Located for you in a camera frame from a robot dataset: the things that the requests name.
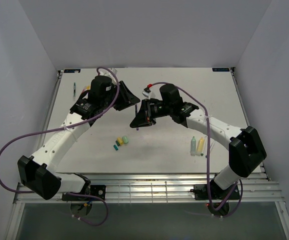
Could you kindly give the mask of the black thin pen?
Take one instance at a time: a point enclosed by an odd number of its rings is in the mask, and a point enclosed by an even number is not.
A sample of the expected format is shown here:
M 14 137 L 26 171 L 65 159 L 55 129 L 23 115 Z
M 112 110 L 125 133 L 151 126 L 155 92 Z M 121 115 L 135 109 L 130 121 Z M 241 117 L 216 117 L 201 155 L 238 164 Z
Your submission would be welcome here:
M 137 114 L 138 114 L 138 104 L 135 104 L 135 106 L 134 106 L 134 109 L 135 109 L 135 117 L 137 116 Z

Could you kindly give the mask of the green highlighter cap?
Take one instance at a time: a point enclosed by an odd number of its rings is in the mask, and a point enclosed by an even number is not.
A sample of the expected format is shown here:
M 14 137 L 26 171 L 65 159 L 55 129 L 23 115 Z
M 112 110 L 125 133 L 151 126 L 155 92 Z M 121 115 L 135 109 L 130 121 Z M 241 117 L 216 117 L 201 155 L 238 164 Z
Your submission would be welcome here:
M 128 144 L 129 143 L 128 137 L 126 135 L 124 135 L 122 137 L 122 141 L 123 141 L 124 144 Z

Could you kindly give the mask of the yellow highlighter cap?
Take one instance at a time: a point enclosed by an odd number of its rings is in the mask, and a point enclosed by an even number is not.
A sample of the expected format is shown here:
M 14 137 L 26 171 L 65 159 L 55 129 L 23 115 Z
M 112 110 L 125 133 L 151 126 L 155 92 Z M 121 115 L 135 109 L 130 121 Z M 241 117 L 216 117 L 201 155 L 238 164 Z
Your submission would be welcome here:
M 121 137 L 117 138 L 118 143 L 122 146 L 124 144 L 124 141 Z

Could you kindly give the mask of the green highlighter pen body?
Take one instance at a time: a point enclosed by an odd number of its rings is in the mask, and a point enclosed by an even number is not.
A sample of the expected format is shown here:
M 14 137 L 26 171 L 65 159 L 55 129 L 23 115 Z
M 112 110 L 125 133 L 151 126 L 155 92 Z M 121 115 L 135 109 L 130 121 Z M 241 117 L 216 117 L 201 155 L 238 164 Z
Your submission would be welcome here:
M 196 155 L 196 146 L 197 146 L 196 138 L 193 136 L 190 141 L 190 155 L 191 156 Z

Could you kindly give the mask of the yellow highlighter pen body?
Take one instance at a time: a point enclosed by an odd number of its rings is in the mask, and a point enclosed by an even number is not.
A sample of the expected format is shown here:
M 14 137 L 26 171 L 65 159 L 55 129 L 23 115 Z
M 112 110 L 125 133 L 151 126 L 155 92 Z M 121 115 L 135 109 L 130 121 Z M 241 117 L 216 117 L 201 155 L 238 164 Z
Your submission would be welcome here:
M 203 150 L 204 146 L 204 137 L 201 137 L 200 140 L 198 141 L 197 147 L 196 147 L 196 155 L 200 156 Z

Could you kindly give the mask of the white green thin pen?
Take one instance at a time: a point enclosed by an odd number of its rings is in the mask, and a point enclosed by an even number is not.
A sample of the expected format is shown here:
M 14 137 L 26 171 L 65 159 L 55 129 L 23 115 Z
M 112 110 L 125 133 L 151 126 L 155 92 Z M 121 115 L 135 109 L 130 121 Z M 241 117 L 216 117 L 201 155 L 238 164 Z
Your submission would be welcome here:
M 208 145 L 208 138 L 207 138 L 207 136 L 205 136 L 203 149 L 202 149 L 202 152 L 200 154 L 201 156 L 204 156 L 206 154 L 207 145 Z

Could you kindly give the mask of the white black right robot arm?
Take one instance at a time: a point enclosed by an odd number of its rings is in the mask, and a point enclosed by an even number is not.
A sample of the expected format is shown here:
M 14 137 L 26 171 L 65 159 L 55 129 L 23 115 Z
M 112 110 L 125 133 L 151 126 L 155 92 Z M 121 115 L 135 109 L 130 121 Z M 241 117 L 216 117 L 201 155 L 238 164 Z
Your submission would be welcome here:
M 207 117 L 196 105 L 181 99 L 174 102 L 144 99 L 131 128 L 149 127 L 156 119 L 170 116 L 186 128 L 196 130 L 220 143 L 228 150 L 228 165 L 210 181 L 213 199 L 223 200 L 228 193 L 235 192 L 234 184 L 247 178 L 267 157 L 258 131 L 251 126 L 240 128 L 229 125 L 214 117 Z

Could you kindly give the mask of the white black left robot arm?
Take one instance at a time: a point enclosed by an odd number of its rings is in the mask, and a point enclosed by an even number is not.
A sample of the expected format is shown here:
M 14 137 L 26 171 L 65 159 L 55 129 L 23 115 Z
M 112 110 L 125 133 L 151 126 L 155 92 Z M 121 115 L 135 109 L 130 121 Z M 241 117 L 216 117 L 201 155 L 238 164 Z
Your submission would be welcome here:
M 139 102 L 123 81 L 115 85 L 109 77 L 96 77 L 70 108 L 60 130 L 30 157 L 20 157 L 17 162 L 20 182 L 45 200 L 58 192 L 73 192 L 78 199 L 87 199 L 91 193 L 89 180 L 76 173 L 59 174 L 58 165 L 78 138 L 95 123 L 95 116 L 110 105 L 122 111 Z

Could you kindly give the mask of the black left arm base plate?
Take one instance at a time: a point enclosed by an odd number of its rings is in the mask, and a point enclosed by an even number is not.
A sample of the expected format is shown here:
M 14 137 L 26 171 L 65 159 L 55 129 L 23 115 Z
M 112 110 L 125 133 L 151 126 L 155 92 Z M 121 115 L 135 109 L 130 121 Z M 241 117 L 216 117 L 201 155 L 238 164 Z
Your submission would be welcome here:
M 96 196 L 105 200 L 106 188 L 107 188 L 106 185 L 88 184 L 88 185 L 83 186 L 80 192 L 75 192 L 74 194 Z M 73 196 L 68 193 L 66 194 L 63 193 L 61 196 L 61 200 L 62 201 L 90 201 L 91 199 L 88 197 Z

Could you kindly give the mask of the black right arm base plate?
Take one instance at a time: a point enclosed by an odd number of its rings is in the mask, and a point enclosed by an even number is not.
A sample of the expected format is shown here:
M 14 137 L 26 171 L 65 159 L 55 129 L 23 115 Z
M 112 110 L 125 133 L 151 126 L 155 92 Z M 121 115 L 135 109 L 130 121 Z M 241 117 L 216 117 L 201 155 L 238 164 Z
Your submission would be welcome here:
M 225 197 L 229 194 L 230 190 L 233 188 L 233 184 L 226 190 L 222 190 L 217 185 L 210 185 L 210 194 L 212 200 L 224 200 Z M 207 184 L 195 184 L 190 192 L 194 194 L 195 200 L 208 200 L 208 189 Z M 228 200 L 238 200 L 240 198 L 240 192 L 238 186 L 236 185 L 228 197 Z

